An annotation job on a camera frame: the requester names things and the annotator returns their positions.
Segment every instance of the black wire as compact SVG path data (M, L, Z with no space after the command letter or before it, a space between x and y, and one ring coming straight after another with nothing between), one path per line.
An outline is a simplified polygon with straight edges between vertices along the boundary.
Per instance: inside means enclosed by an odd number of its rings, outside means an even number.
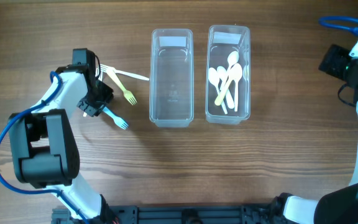
M98 76L96 77L96 79L98 79L100 77L100 75L102 74L102 70L100 69L100 61L99 61L99 57L95 54L94 55L96 57L96 59L98 60L98 64L99 64L99 74Z
M356 107L356 105L354 104L354 103L349 103L348 101L346 101L346 100L343 100L342 98L341 98L341 92L342 92L342 90L344 90L346 87L348 87L349 85L348 84L343 84L343 86L341 86L340 88L339 88L339 90L338 90L338 98L339 98L339 100L342 102L342 103L344 103L344 104L346 104L346 105L349 105L349 106L353 106L353 107Z

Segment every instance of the wood grain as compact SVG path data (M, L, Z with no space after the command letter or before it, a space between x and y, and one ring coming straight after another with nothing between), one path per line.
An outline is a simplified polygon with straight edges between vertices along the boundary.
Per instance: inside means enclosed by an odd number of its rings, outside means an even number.
M186 129L149 120L149 83L121 76L139 102L131 106L111 80L109 105L130 124L104 115L70 120L81 172L110 205L266 202L281 192L319 199L350 181L357 115L336 97L342 82L317 67L332 43L356 38L320 27L326 15L358 17L358 1L129 1L0 4L0 132L8 116L33 105L48 73L87 47L101 62L149 76L151 33L189 28L194 35L195 119ZM205 119L208 29L251 30L251 116L237 126ZM18 184L9 138L0 149L3 176ZM60 206L51 195L23 196L0 184L0 223L48 223Z

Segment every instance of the white spoon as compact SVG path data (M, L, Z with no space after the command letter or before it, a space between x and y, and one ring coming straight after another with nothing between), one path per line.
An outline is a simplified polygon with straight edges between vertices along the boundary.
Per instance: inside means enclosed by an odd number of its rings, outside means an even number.
M219 78L221 78L221 80L222 80L222 84L220 87L220 90L222 90L224 87L224 84L226 84L229 74L227 74L226 69L224 69L224 67L222 67L222 66L219 66L216 70L218 72ZM227 93L226 93L226 103L227 103L227 107L229 107L230 109L234 108L234 101L233 101L233 97L230 94L230 91L227 91Z
M239 55L239 52L237 52L237 51L233 51L229 54L229 56L227 57L227 62L229 63L227 71L229 71L231 69L231 67L239 61L239 57L240 57L240 55Z
M209 82L215 86L216 91L219 95L219 76L218 76L218 72L215 70L215 68L209 68L208 69L208 80ZM226 109L226 105L224 103L222 103L222 109L224 114L227 114L227 109Z
M230 83L233 80L240 80L241 77L242 77L242 68L241 68L241 65L239 63L237 63L232 67L232 69L230 69L230 71L229 71L229 80L226 82L226 84L224 85L222 91L220 92L218 97L215 99L215 105L216 106L219 106L220 104L222 104L224 96L225 96L226 92L229 89ZM236 94L234 95L234 104L235 105L237 105L236 99L237 99L237 102L238 102L238 88L237 88L237 86L236 86Z

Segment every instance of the brown wood tabletop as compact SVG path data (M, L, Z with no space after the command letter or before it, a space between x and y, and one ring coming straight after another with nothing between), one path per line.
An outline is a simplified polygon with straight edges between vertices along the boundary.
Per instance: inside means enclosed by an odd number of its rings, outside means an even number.
M115 89L113 120L70 120L81 173L110 205L268 202L282 192L319 199L345 187L357 151L357 115L336 94L343 84L318 65L335 43L357 38L319 26L321 16L358 17L358 1L116 1L0 4L0 132L11 113L34 105L50 86L49 72L71 62L74 48L101 63L149 77L152 31L193 31L195 118L188 128L158 128L149 120L149 82L120 76L135 94L131 106ZM205 118L208 29L251 31L251 116L240 125ZM344 96L351 99L352 92ZM9 137L0 171L14 176ZM61 203L51 195L19 195L0 184L0 223L48 223Z

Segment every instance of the wooden surface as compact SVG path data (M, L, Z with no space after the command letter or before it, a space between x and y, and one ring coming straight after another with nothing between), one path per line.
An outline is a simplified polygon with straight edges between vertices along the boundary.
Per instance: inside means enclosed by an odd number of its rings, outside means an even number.
M110 205L267 202L281 192L319 199L345 187L356 160L357 115L336 97L342 82L318 71L332 43L356 38L318 25L327 15L358 17L358 1L130 1L0 4L0 132L8 116L32 106L48 73L87 47L101 62L149 76L151 34L189 28L194 35L195 118L189 128L149 120L149 83L121 76L139 102L131 106L111 80L109 105L130 124L105 115L70 120L81 173ZM204 113L208 29L251 30L251 116L237 126L209 124ZM0 170L14 177L6 138ZM0 184L0 223L48 223L60 202Z

